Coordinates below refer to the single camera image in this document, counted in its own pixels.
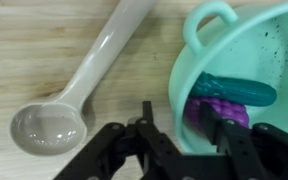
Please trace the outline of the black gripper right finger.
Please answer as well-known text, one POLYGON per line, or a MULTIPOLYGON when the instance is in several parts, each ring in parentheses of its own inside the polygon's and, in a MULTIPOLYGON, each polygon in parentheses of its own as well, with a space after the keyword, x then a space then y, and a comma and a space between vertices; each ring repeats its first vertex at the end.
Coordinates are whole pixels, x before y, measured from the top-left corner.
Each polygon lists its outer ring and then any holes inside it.
POLYGON ((203 133, 212 145, 220 145, 225 137, 224 119, 208 103, 200 108, 200 125, 203 133))

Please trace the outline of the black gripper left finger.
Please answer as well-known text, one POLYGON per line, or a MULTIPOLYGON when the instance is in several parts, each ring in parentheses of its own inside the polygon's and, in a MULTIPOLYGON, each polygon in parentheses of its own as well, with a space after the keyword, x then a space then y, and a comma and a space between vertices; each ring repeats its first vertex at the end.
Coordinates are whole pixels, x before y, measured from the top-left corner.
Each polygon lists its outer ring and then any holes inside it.
POLYGON ((142 103, 142 124, 152 124, 154 122, 153 118, 153 109, 152 109, 152 104, 150 101, 144 101, 142 103))

